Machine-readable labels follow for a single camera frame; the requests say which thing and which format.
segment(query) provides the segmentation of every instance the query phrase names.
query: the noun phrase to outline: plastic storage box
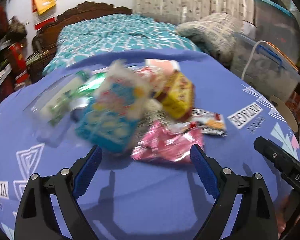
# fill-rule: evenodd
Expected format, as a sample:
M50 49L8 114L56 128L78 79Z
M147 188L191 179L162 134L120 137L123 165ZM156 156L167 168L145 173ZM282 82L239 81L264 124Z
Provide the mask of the plastic storage box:
M254 0L256 40L267 41L294 64L300 52L300 29L291 12L270 0Z
M237 43L230 70L241 78L256 42L241 33L235 33L235 37ZM243 80L266 98L273 95L286 102L300 83L300 76L287 59L279 57L265 43L261 43L253 54Z

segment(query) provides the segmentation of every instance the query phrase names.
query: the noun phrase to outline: clear plastic container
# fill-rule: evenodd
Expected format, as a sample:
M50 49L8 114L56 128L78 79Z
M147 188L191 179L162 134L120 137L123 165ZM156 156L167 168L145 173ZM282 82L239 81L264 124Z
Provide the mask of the clear plastic container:
M241 33L235 33L235 37L237 43L230 71L241 78L256 42ZM257 46L243 80L266 98L276 96L286 102L300 83L300 76L287 59L262 43Z
M272 43L296 64L300 52L300 29L294 16L270 0L254 2L256 40Z
M84 107L82 104L77 106L78 102L71 99L69 95L74 93L85 81L86 78L78 73L62 77L24 109L24 113L30 117L38 142L46 143L50 147L59 146L67 131L75 124L74 117L78 113L73 110ZM84 102L85 106L89 104L88 101L89 99Z

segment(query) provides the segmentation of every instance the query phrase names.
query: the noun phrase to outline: blue tablecloth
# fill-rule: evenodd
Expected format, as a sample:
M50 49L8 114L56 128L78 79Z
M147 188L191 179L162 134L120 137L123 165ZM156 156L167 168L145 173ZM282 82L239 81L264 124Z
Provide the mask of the blue tablecloth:
M201 52L177 49L109 52L89 57L67 69L57 69L1 103L0 183L7 189L0 191L0 226L10 233L10 238L13 238L19 200L29 176L34 172L41 176L54 175L64 167L71 167L91 149L89 142L71 136L66 136L56 148L40 144L23 110L61 77L80 68L100 69L118 58L126 59L128 65L142 65L145 58L177 60L181 71L195 85L195 107L223 114L226 119L226 137L204 136L206 154L236 174L261 173L275 205L289 192L290 186L273 165L254 150L253 142L263 136L282 146L287 141L289 144L292 132L254 89ZM237 129L227 117L253 102L257 102L262 112L242 129ZM265 121L256 124L258 117ZM283 135L285 142L284 138L277 139L276 134ZM52 202L62 233L70 237L55 196ZM100 239L185 240L196 235L214 199L206 194L192 165L155 165L104 155L78 203ZM231 232L239 204L238 196L223 237Z

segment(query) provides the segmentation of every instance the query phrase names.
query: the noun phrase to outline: pillow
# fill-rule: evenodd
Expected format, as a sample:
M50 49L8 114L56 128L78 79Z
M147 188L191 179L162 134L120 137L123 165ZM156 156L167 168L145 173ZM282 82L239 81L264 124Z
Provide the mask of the pillow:
M224 66L229 66L235 46L234 32L239 29L238 19L226 13L213 13L200 21L180 24L176 32L191 39Z

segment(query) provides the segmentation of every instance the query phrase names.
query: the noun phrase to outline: carved headboard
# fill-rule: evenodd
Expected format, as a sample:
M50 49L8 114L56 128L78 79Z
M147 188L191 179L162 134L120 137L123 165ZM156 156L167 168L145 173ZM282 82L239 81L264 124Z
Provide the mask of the carved headboard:
M32 40L32 48L36 52L36 41L40 43L42 50L57 49L56 43L58 35L63 27L81 22L83 20L91 20L105 15L123 13L130 15L132 10L127 7L113 7L113 4L84 2L78 4L77 7L66 10L63 14L58 15L56 21L48 23L42 27Z

